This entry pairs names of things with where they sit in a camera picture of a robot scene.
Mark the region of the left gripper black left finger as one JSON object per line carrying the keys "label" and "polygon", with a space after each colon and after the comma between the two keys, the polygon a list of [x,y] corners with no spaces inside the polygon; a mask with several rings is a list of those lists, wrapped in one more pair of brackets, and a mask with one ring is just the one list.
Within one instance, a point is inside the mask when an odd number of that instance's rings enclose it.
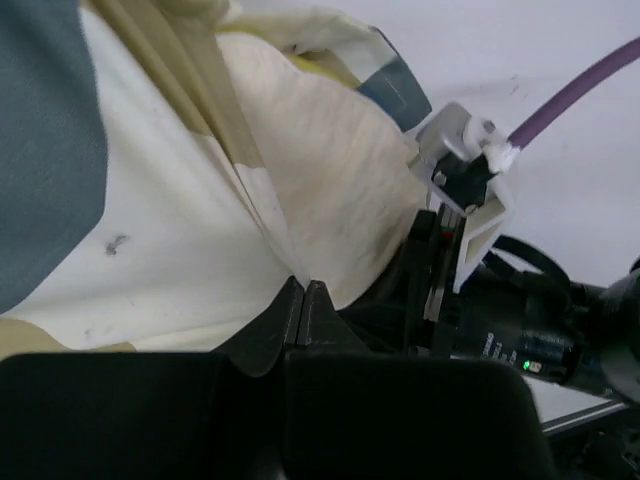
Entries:
{"label": "left gripper black left finger", "polygon": [[5,479],[280,479],[274,368],[303,288],[205,353],[34,353],[1,363]]}

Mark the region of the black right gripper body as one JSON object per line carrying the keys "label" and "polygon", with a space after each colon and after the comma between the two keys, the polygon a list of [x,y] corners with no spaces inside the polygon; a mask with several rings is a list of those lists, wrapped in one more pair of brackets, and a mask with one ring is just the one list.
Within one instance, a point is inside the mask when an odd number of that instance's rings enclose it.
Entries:
{"label": "black right gripper body", "polygon": [[535,247],[502,235],[455,286],[463,225],[445,209],[419,212],[345,320],[374,351],[499,361],[568,384],[584,351],[568,276]]}

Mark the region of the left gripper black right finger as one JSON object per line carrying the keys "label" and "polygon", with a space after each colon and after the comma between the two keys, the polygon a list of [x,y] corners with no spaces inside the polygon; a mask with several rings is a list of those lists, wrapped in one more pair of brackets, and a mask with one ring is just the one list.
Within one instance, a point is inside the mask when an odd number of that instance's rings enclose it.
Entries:
{"label": "left gripper black right finger", "polygon": [[529,387],[487,361],[290,348],[282,462],[290,479],[551,479]]}

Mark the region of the blue beige plaid pillowcase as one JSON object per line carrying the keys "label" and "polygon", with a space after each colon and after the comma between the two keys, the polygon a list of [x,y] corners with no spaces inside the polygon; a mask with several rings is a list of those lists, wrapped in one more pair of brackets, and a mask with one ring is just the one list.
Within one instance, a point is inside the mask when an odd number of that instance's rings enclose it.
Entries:
{"label": "blue beige plaid pillowcase", "polygon": [[416,154],[425,93],[380,30],[342,12],[5,1],[3,356],[211,350],[288,279],[313,281],[218,45],[225,32],[327,66]]}

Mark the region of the cream pillow with duck patch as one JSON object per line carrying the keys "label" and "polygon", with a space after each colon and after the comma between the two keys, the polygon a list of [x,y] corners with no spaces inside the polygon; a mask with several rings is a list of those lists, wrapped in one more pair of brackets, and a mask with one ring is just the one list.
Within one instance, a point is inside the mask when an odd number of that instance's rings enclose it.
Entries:
{"label": "cream pillow with duck patch", "polygon": [[327,66],[244,32],[217,37],[303,271],[358,299],[406,238],[427,189],[395,122]]}

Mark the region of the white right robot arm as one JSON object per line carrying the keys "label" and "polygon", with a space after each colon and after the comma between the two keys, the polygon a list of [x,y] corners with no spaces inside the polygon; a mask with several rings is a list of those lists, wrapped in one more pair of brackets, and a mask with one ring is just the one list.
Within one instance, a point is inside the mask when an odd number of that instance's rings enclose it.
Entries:
{"label": "white right robot arm", "polygon": [[603,399],[548,421],[564,479],[639,475],[639,271],[602,288],[573,282],[551,258],[502,235],[454,283],[463,221],[420,212],[393,260],[342,318],[373,351],[493,360]]}

